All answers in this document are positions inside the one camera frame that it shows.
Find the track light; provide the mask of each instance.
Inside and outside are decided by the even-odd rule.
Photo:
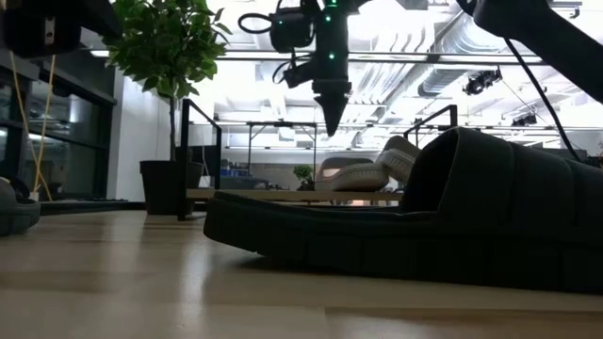
[[[486,89],[491,88],[496,82],[502,80],[500,68],[496,71],[482,71],[469,77],[467,86],[463,88],[463,92],[467,95],[478,95]]]

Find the green leaves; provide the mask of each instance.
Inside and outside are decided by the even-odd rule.
[[[220,23],[224,8],[214,12],[206,0],[116,0],[113,8],[123,35],[103,39],[108,62],[135,81],[144,80],[143,90],[183,98],[198,94],[192,84],[218,72],[216,58],[226,53],[232,34]]]
[[[233,35],[233,32],[231,32],[231,31],[230,31],[230,29],[228,29],[228,27],[226,27],[226,25],[225,25],[225,24],[223,24],[223,23],[217,23],[217,24],[216,24],[216,26],[217,26],[219,29],[221,29],[221,30],[223,30],[224,32],[226,32],[226,34]]]
[[[214,23],[218,22],[220,20],[223,12],[224,12],[224,8],[218,9],[218,11],[216,12],[216,17],[214,18]]]
[[[147,90],[151,90],[154,89],[155,86],[157,86],[157,82],[159,81],[159,79],[157,77],[150,77],[147,79],[147,81],[144,82],[144,86],[142,87],[142,91],[147,91]]]

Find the black cable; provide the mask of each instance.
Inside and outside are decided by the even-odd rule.
[[[557,112],[555,112],[555,108],[553,108],[553,105],[550,104],[550,101],[546,97],[546,94],[543,91],[540,84],[538,83],[538,80],[534,76],[534,73],[531,72],[530,67],[528,67],[528,64],[526,64],[526,61],[519,54],[519,52],[517,51],[517,49],[515,48],[513,43],[509,39],[505,39],[505,42],[507,42],[507,46],[509,46],[509,49],[511,49],[511,52],[513,52],[515,57],[517,57],[517,61],[519,61],[519,64],[521,65],[521,67],[524,69],[524,71],[526,71],[526,74],[530,78],[531,83],[536,87],[536,90],[538,91],[538,94],[540,95],[543,102],[545,103],[545,106],[548,109],[548,112],[550,113],[551,117],[553,117],[553,120],[555,121],[555,125],[557,125],[559,135],[562,138],[563,143],[565,144],[565,147],[567,148],[567,151],[569,151],[569,153],[572,154],[572,156],[574,157],[574,159],[576,159],[576,161],[582,162],[582,160],[580,160],[579,156],[576,154],[576,151],[574,151],[572,142],[569,140],[569,138],[567,137],[567,134],[563,130],[562,122],[559,120],[559,117],[557,116]]]
[[[266,20],[267,22],[270,23],[270,26],[268,26],[264,29],[257,29],[257,30],[249,29],[243,25],[243,21],[245,21],[247,19]],[[243,32],[248,33],[248,34],[264,34],[264,33],[270,32],[270,28],[272,27],[272,20],[270,19],[270,17],[268,15],[264,15],[264,14],[260,14],[260,13],[247,13],[247,14],[241,15],[241,17],[238,18],[238,26],[241,28],[241,30]]]
[[[298,61],[299,59],[303,58],[303,57],[311,57],[313,53],[308,53],[306,55],[303,56],[296,56],[295,54],[295,50],[293,50],[293,52],[291,53],[291,59],[288,61],[283,62],[282,64],[279,65],[279,67],[276,68],[276,70],[274,70],[274,73],[272,74],[272,82],[275,84],[280,84],[285,80],[285,77],[283,76],[281,79],[279,79],[278,81],[276,80],[276,75],[278,74],[278,72],[284,67],[284,66],[289,66],[289,70],[290,69],[294,69],[297,67],[296,61]]]

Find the potted plant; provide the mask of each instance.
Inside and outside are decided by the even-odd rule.
[[[213,12],[206,0],[116,0],[113,8],[123,35],[103,39],[109,65],[120,68],[134,81],[144,82],[143,91],[155,89],[170,101],[170,161],[141,161],[140,173],[147,212],[174,215],[178,187],[176,105],[190,93],[199,94],[194,83],[213,79],[218,71],[216,58],[226,53],[224,34],[232,33],[220,23],[223,8]],[[218,42],[218,37],[226,42]],[[202,166],[189,162],[189,187],[198,187],[201,175]]]
[[[298,165],[293,168],[293,174],[301,181],[299,191],[313,191],[314,180],[312,180],[312,168],[308,165]]]

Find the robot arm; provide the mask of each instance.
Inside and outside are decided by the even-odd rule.
[[[603,46],[553,11],[546,0],[457,0],[475,23],[517,40],[603,103]]]

